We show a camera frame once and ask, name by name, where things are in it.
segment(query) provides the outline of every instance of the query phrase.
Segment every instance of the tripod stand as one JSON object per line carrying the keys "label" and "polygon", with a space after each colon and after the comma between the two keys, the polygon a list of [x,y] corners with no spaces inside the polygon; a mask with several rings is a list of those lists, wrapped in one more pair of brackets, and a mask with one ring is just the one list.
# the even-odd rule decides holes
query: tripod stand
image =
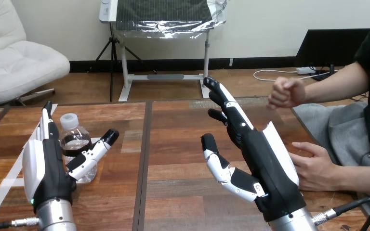
{"label": "tripod stand", "polygon": [[[110,33],[111,33],[111,37],[108,38],[108,43],[106,44],[106,46],[104,46],[103,50],[101,51],[101,53],[98,55],[98,57],[96,58],[95,60],[95,63],[96,63],[96,66],[97,66],[97,62],[98,60],[100,59],[100,57],[103,55],[104,51],[107,49],[107,47],[111,44],[111,61],[110,61],[110,102],[113,101],[113,64],[114,64],[114,61],[117,62],[117,51],[116,51],[116,43],[120,44],[120,41],[114,36],[114,33],[113,33],[113,28],[112,28],[112,25],[110,23]],[[144,65],[143,63],[143,60],[140,59],[140,57],[138,57],[134,52],[132,52],[130,49],[128,49],[127,47],[125,47],[125,50],[127,50],[130,54],[132,54],[137,60],[138,62],[141,64],[141,65]]]}

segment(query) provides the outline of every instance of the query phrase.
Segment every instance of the solar panel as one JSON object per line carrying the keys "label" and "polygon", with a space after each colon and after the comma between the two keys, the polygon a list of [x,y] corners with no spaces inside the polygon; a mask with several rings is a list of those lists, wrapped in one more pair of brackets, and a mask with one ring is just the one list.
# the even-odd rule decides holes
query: solar panel
{"label": "solar panel", "polygon": [[202,31],[213,25],[206,0],[119,0],[117,30]]}

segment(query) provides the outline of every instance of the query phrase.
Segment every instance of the cable connector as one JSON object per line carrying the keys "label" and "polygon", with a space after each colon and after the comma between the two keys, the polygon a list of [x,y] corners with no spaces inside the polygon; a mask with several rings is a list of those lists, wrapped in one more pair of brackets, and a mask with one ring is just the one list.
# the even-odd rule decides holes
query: cable connector
{"label": "cable connector", "polygon": [[310,67],[310,66],[307,66],[307,67],[298,67],[296,68],[296,71],[299,75],[305,75],[305,74],[312,74],[312,73],[315,73],[315,67]]}
{"label": "cable connector", "polygon": [[323,213],[319,213],[315,215],[312,219],[315,226],[319,226],[328,220],[334,219],[337,217],[337,213],[334,211],[334,209],[329,209]]}
{"label": "cable connector", "polygon": [[12,227],[22,227],[22,226],[36,226],[39,224],[39,218],[25,218],[17,219],[12,221]]}

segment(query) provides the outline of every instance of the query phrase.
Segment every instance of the forearm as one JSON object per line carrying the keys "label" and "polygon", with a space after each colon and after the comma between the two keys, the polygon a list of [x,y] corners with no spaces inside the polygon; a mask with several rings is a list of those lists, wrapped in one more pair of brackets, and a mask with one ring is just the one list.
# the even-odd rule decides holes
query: forearm
{"label": "forearm", "polygon": [[339,167],[332,181],[337,191],[370,193],[370,167]]}
{"label": "forearm", "polygon": [[305,103],[323,103],[348,99],[368,91],[368,75],[353,63],[327,79],[305,87]]}

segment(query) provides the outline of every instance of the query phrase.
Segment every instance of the white stand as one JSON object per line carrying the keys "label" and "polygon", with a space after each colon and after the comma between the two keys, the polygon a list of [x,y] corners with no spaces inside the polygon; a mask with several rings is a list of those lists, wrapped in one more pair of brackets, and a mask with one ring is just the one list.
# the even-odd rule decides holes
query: white stand
{"label": "white stand", "polygon": [[21,101],[31,100],[31,99],[34,99],[34,98],[39,97],[41,95],[52,93],[52,92],[54,92],[54,88],[47,89],[47,90],[41,90],[41,91],[38,91],[38,92],[34,92],[30,95],[20,97],[19,100],[21,100]]}
{"label": "white stand", "polygon": [[128,99],[130,94],[131,84],[133,80],[199,80],[200,88],[202,91],[202,96],[204,98],[209,98],[209,89],[203,85],[204,77],[208,77],[208,67],[209,67],[209,31],[206,32],[206,41],[205,41],[205,58],[204,58],[204,67],[203,74],[199,75],[129,75],[127,71],[127,57],[125,55],[125,43],[121,41],[120,50],[121,50],[121,64],[122,71],[124,76],[124,87],[121,91],[119,102],[125,102]]}

